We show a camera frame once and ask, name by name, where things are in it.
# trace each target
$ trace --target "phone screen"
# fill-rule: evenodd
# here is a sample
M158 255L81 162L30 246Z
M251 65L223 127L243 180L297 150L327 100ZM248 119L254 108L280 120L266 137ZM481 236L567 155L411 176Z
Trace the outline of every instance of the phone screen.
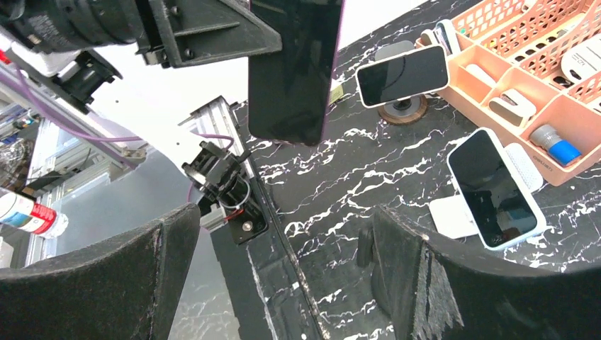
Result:
M282 51L249 57L248 128L266 140L316 145L330 95L342 0L251 0Z
M449 155L449 166L489 247L498 247L537 226L486 131L478 131Z
M433 92L449 84L446 55L440 45L375 63L358 70L356 76L365 106Z

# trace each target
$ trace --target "marble surface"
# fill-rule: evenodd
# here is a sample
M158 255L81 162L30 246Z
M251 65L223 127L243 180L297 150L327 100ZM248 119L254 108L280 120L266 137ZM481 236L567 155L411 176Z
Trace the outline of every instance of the marble surface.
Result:
M371 296L370 271L355 265L357 229L372 207L382 203L433 228L428 202L454 192L446 156L476 128L436 97L429 98L427 114L419 122L384 123L375 109L360 104L354 72L378 48L415 40L425 28L476 2L429 1L341 50L334 78L343 83L346 95L327 114L318 147L256 140L247 134L245 107L236 112L324 339L394 339L389 320ZM601 166L596 165L561 187L545 185L537 191L534 198L551 229L501 256L551 271L596 262L601 257L600 178ZM465 242L481 247L473 237ZM268 300L274 293L269 280L259 283Z

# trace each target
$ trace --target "bottle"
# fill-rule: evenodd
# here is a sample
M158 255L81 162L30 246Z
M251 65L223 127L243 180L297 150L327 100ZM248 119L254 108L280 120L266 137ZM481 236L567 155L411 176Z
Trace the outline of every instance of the bottle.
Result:
M0 188L0 223L53 239L64 232L69 219L52 208Z

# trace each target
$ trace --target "screw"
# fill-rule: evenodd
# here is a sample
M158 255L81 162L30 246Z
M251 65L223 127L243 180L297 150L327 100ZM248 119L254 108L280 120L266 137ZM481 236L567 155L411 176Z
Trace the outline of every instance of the screw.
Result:
M246 222L242 223L242 230L244 230L245 232L251 231L252 230L252 222L246 221Z

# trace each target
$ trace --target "peach plastic bin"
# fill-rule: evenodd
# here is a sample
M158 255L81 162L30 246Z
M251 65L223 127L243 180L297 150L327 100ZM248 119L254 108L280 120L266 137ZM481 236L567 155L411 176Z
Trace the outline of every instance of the peach plastic bin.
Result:
M493 129L504 145L520 143L554 186L601 159L601 72L572 84L560 64L570 48L601 32L601 0L538 0L529 8L523 0L484 0L452 21L461 52L448 59L451 82L439 92L442 98L476 125ZM470 64L496 86L468 72ZM489 109L490 100L508 89L537 108L522 127ZM563 167L532 144L530 134L543 124L552 125L582 157Z

